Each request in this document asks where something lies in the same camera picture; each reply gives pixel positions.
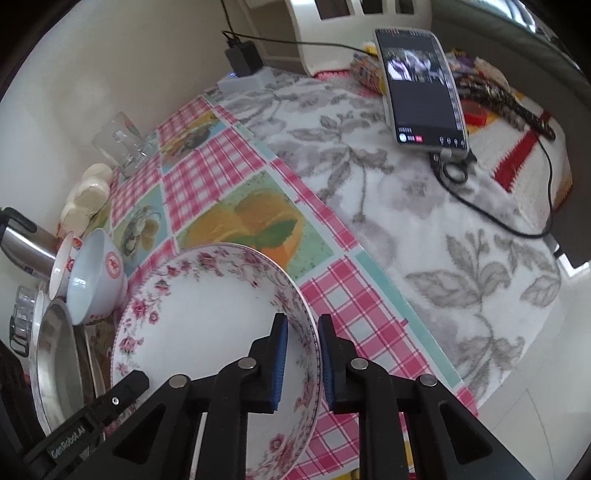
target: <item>white wall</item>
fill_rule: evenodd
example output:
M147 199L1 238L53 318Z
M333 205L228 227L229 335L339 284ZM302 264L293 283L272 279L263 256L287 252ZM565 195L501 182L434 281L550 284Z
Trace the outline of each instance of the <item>white wall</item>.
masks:
M250 33L236 0L234 28ZM142 133L229 71L218 0L82 0L36 46L0 102L0 206L53 231L92 163L97 129L124 111ZM20 275L0 254L0 338Z

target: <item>glass mug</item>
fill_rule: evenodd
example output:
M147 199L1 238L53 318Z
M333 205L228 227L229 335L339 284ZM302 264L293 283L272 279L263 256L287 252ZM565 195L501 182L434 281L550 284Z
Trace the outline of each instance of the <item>glass mug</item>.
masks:
M154 152L140 136L134 123L123 112L104 124L92 139L92 145L130 178Z

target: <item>black thermos handle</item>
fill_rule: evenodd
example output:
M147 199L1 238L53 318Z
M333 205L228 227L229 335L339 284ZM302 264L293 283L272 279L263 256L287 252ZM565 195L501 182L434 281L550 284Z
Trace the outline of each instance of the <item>black thermos handle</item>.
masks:
M35 233L37 231L37 225L35 222L30 221L27 217L25 217L21 212L15 210L12 207L6 207L4 210L0 212L0 221L8 223L10 219L18 222L25 230L28 230L31 233Z

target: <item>metal pot lid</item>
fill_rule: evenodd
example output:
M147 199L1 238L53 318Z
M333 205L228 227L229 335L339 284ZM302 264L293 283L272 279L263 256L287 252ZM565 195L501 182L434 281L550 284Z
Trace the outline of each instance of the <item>metal pot lid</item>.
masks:
M30 351L35 410L50 434L85 404L76 339L63 301L53 300L41 320L33 320Z

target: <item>pink rose pattern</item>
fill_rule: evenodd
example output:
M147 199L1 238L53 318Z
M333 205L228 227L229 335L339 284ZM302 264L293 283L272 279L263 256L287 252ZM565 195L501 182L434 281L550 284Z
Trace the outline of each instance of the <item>pink rose pattern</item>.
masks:
M281 444L285 440L285 436L281 433L277 434L271 441L269 442L269 450L275 453L277 450L281 448Z
M131 335L128 335L123 340L121 340L121 343L119 344L119 351L129 355L130 353L135 352L135 348L138 345L143 345L143 344L144 344L143 337L139 340L136 340Z
M129 374L129 369L127 368L127 365L122 364L121 362L117 363L115 369L121 374L122 377Z
M304 382L304 388L301 393L301 397L295 401L294 411L300 407L307 408L312 400L312 393L314 393L314 387L316 386L309 373L306 375L306 381Z
M271 268L264 264L261 259L251 251L244 251L241 256L241 260L243 261L243 265L237 265L235 262L231 260L226 260L228 256L230 256L230 252L228 252L225 248L216 248L211 255L206 252L200 252L197 263L192 264L188 260L182 260L180 265L172 266L167 265L165 268L165 272L158 273L161 277L168 277L168 278L175 278L178 277L181 273L187 276L191 271L194 271L195 278L199 280L198 270L205 270L205 271L212 271L217 276L223 277L223 272L220 270L220 264L229 264L234 267L237 267L238 270L233 270L230 268L230 272L232 273L241 273L244 274L245 267L249 267L252 271L252 275L255 278L248 280L253 288L259 288L260 282L257 276L263 276L268 280L271 280L276 288L275 288L275 300L273 302L274 305L281 309L284 313L288 314L288 316L301 316L303 314L303 306L296 304L295 302L291 301L290 298L286 295L285 290L286 286L283 284L277 284L274 278L272 277L272 273L267 273ZM151 294L149 298L142 299L142 298L135 298L134 303L132 306L132 313L135 316L136 321L140 321L143 323L144 319L148 319L148 323L150 325L156 324L160 319L160 314L157 310L159 310L161 297L169 296L170 293L170 285L164 279L159 279L155 284L154 288L157 290L157 296L153 297ZM124 333L128 331L132 327L133 324L132 318L127 318L124 323ZM294 465L297 457L299 456L304 443L305 439L311 433L311 428L313 424L313 419L315 417L315 411L318 407L318 389L317 389L317 382L313 380L313 359L311 358L312 348L311 345L313 343L313 333L311 330L304 329L300 326L295 324L294 322L290 321L292 326L295 326L295 332L300 337L300 342L304 345L304 350L306 354L309 356L306 362L306 380L303 385L301 396L296 400L294 405L294 411L296 411L300 407L304 407L304 414L306 418L302 419L303 424L307 425L304 429L298 428L294 432L292 432L289 438L285 439L285 435L282 433L278 433L275 437L273 437L269 441L268 446L268 453L265 454L265 460L263 463L258 465L255 469L248 469L246 472L246 480L256 480L259 478L260 475L268 478L269 480L278 480L280 477L284 476L289 469ZM138 346L141 346L144 343L144 338L139 340L134 339L131 335L127 335L125 338L121 340L119 343L119 351L124 353L127 357L135 353ZM118 362L115 370L121 374L122 377L129 373L129 368L124 363ZM313 400L314 397L314 390L316 390L316 397L314 398L315 405L310 410L309 405Z
M131 307L135 318L142 319L146 315L146 302L144 299L134 299L134 305Z

